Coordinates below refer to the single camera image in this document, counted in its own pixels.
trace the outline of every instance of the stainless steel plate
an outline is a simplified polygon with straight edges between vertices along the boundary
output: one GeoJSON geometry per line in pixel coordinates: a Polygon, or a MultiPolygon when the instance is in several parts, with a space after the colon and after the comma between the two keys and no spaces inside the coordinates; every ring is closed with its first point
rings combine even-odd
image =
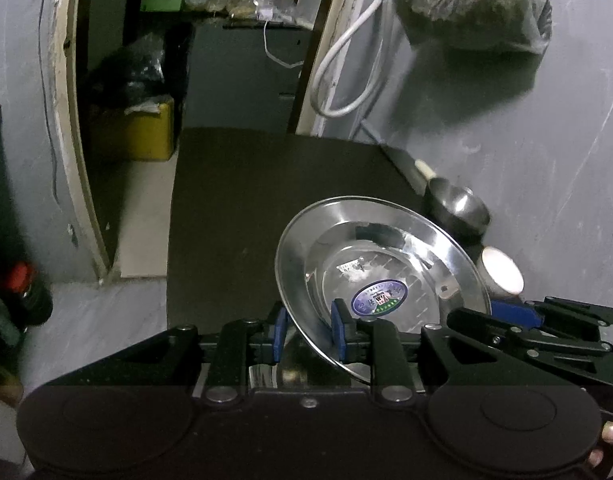
{"type": "Polygon", "coordinates": [[[331,364],[369,382],[369,371],[337,359],[331,302],[356,318],[382,317],[401,332],[444,322],[459,306],[490,313],[475,265],[439,227],[395,203],[330,198],[286,227],[275,259],[280,296],[307,342],[331,364]]]}

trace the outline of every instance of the blue oval label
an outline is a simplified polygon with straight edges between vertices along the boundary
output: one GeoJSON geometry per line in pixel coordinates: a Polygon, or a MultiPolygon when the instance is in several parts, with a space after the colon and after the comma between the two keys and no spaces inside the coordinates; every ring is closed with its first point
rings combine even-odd
{"type": "Polygon", "coordinates": [[[398,280],[382,280],[371,283],[360,290],[350,306],[358,316],[385,316],[398,308],[409,289],[398,280]]]}

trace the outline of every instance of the dark tabletop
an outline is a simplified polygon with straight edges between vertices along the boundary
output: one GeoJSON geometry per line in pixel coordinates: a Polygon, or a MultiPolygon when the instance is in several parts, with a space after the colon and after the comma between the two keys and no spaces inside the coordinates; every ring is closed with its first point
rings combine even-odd
{"type": "Polygon", "coordinates": [[[275,251],[286,225],[325,198],[362,195],[420,210],[380,148],[336,139],[186,130],[171,206],[168,323],[219,332],[266,318],[280,298],[275,251]]]}

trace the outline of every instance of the fingernail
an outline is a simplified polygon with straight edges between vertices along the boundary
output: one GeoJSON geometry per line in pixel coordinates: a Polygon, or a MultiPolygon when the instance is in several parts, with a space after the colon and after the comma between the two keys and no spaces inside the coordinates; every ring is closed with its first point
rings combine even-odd
{"type": "Polygon", "coordinates": [[[590,455],[589,455],[589,465],[591,467],[597,467],[598,465],[600,465],[603,458],[604,458],[604,453],[602,452],[602,450],[594,449],[593,451],[590,452],[590,455]]]}
{"type": "Polygon", "coordinates": [[[609,422],[602,430],[602,438],[606,442],[613,442],[613,423],[609,422]]]}

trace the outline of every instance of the yellow container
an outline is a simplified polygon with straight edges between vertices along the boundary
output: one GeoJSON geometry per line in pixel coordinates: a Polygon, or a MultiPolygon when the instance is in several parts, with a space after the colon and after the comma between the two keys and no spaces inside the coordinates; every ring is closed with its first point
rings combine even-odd
{"type": "Polygon", "coordinates": [[[106,160],[169,160],[173,155],[173,99],[159,114],[105,110],[91,119],[91,148],[106,160]]]}

